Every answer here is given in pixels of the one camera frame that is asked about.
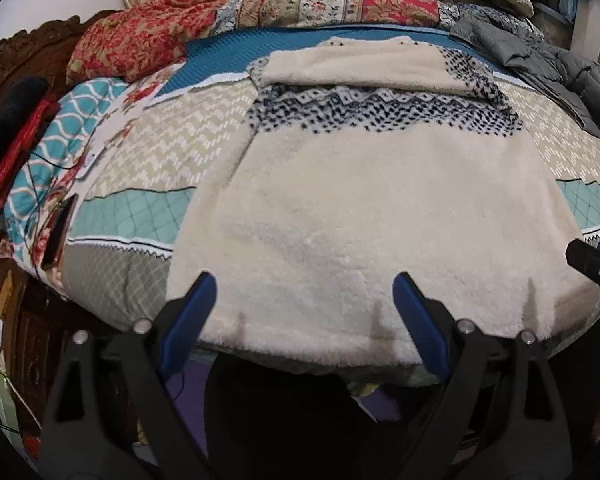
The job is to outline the white floral sheet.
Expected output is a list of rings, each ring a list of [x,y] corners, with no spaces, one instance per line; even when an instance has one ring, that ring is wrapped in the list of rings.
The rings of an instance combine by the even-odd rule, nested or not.
[[[59,179],[52,188],[50,198],[43,203],[41,223],[31,236],[31,247],[24,253],[22,261],[14,258],[23,270],[58,292],[64,290],[60,262],[47,271],[40,267],[50,229],[48,227],[50,217],[72,194],[78,196],[76,207],[81,206],[110,156],[117,151],[124,137],[131,132],[131,128],[155,95],[182,66],[181,62],[176,62],[134,84],[128,84],[128,88],[110,105],[80,154],[76,168]]]

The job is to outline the grey puffer jacket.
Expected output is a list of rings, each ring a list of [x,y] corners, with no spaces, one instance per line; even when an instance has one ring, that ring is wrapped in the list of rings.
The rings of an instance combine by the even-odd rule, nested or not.
[[[450,34],[513,72],[600,139],[600,64],[553,46],[517,25],[504,28],[482,16],[464,16]]]

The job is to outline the red floral quilt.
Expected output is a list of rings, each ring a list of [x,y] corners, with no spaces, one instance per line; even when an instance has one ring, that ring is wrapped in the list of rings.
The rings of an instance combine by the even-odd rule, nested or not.
[[[440,10],[436,0],[149,0],[87,29],[66,79],[133,82],[184,58],[189,41],[239,29],[350,24],[437,27]]]

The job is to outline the carved wooden headboard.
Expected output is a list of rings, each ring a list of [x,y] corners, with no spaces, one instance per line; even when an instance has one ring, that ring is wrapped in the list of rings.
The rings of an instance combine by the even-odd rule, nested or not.
[[[55,96],[67,93],[66,67],[73,48],[88,26],[110,13],[100,11],[86,22],[77,16],[49,21],[0,40],[0,104],[7,89],[24,76],[46,78]],[[7,283],[12,290],[6,300],[6,372],[23,396],[17,405],[29,405],[41,416],[70,334],[80,328],[104,335],[115,330],[32,278],[14,260],[0,257],[0,292]]]

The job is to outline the teal blue blanket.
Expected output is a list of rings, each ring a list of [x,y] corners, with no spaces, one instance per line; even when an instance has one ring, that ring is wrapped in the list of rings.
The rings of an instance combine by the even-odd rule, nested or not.
[[[246,28],[223,32],[186,44],[184,65],[158,92],[163,98],[172,93],[186,92],[215,84],[220,77],[237,79],[257,58],[274,51],[315,47],[333,36],[359,40],[387,40],[407,36],[415,41],[454,48],[466,52],[490,67],[494,72],[509,76],[512,72],[498,63],[487,60],[477,51],[452,39],[447,32],[429,27],[389,24],[334,25],[317,28]]]

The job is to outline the red black cloth on headboard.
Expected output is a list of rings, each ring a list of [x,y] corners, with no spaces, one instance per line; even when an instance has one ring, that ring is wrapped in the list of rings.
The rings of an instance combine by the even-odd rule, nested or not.
[[[59,110],[50,84],[40,76],[18,80],[0,104],[0,212],[19,169]]]

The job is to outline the patterned bedspread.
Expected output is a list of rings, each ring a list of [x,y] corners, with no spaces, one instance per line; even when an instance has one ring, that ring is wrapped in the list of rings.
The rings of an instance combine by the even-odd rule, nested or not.
[[[154,318],[188,206],[257,96],[248,76],[151,107],[97,176],[72,222],[62,284],[124,330]]]

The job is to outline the smartphone on bed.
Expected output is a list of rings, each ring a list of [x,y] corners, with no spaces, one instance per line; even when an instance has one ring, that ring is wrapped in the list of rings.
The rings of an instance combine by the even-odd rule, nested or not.
[[[72,217],[78,196],[72,194],[64,200],[54,211],[48,222],[48,237],[40,267],[44,270],[50,270],[57,266],[60,260],[60,254],[64,247],[69,223]]]

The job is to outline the cream fleece patterned sweater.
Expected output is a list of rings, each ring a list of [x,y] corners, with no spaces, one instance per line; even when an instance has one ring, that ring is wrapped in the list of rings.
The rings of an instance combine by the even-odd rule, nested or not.
[[[498,336],[556,341],[600,316],[600,290],[566,263],[576,218],[488,66],[406,37],[332,37],[248,74],[257,96],[188,206],[166,285],[173,299],[215,277],[205,344],[416,364],[401,272]]]

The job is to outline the teal white patterned pillow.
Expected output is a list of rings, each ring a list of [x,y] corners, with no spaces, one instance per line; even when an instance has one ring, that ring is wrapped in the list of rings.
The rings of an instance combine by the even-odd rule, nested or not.
[[[96,125],[126,88],[118,78],[98,77],[78,84],[59,99],[57,114],[26,156],[3,208],[15,259],[22,261],[31,247],[31,236],[41,223],[41,209],[52,188],[76,168]]]

